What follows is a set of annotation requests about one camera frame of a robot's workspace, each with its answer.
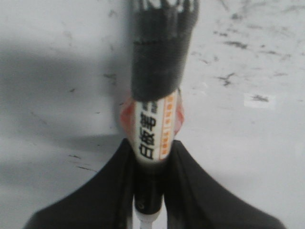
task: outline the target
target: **gray floor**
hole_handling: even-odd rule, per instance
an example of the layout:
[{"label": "gray floor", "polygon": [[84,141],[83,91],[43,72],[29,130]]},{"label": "gray floor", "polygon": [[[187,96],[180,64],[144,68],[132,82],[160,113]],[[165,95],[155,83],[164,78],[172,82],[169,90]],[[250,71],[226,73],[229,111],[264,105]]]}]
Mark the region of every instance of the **gray floor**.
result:
[{"label": "gray floor", "polygon": [[[1,1],[1,229],[77,189],[123,138],[127,8]],[[304,19],[302,0],[201,0],[177,136],[217,181],[290,229],[305,227]],[[163,214],[155,228],[165,225]]]}]

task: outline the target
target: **white sticker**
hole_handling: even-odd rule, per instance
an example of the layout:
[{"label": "white sticker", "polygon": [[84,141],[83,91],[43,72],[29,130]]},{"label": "white sticker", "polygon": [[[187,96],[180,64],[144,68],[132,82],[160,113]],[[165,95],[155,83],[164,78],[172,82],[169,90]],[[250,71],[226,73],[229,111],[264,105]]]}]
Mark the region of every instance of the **white sticker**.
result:
[{"label": "white sticker", "polygon": [[138,159],[157,163],[169,155],[174,138],[177,96],[175,91],[158,101],[136,102],[133,150]]}]

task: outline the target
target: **white paint patch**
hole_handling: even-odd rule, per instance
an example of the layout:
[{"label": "white paint patch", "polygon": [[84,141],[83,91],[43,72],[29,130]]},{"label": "white paint patch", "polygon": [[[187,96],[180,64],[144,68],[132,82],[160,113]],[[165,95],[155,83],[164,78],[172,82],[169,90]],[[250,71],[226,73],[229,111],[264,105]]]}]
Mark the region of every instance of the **white paint patch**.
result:
[{"label": "white paint patch", "polygon": [[262,93],[244,93],[244,106],[251,108],[275,109],[276,96]]}]

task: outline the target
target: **concrete floor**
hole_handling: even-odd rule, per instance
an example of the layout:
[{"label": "concrete floor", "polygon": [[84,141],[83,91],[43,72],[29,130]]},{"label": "concrete floor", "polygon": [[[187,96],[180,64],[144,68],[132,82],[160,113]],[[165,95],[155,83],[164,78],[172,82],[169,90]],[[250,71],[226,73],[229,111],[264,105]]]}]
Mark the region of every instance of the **concrete floor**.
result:
[{"label": "concrete floor", "polygon": [[[1,1],[1,229],[76,190],[124,137],[127,9]],[[218,182],[289,229],[305,228],[304,19],[302,0],[201,0],[177,136]]]}]

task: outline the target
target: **black plastic part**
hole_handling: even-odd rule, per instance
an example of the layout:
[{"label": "black plastic part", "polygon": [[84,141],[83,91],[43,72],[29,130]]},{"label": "black plastic part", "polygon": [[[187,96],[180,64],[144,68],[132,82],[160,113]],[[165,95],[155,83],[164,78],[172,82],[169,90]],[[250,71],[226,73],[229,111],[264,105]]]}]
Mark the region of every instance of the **black plastic part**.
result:
[{"label": "black plastic part", "polygon": [[[133,193],[139,191],[134,185],[146,177],[136,177],[135,162],[132,148],[124,139],[92,180],[34,214],[24,229],[126,229],[127,218],[132,215]],[[180,141],[174,141],[164,172],[163,185],[154,184],[160,181],[157,178],[152,180],[152,187],[155,193],[164,188],[168,229],[285,229],[278,219],[219,185]]]},{"label": "black plastic part", "polygon": [[132,97],[155,101],[176,90],[183,70],[191,35],[163,42],[133,46]]},{"label": "black plastic part", "polygon": [[134,163],[134,153],[124,139],[92,180],[34,214],[24,229],[126,229],[132,215]]},{"label": "black plastic part", "polygon": [[137,101],[158,100],[179,88],[199,11],[198,0],[154,1],[160,7],[151,2],[134,1],[132,97]]},{"label": "black plastic part", "polygon": [[134,200],[136,209],[146,215],[157,213],[161,209],[163,174],[148,175],[142,169],[136,170]]},{"label": "black plastic part", "polygon": [[285,229],[219,185],[180,141],[174,141],[168,163],[168,229]]}]

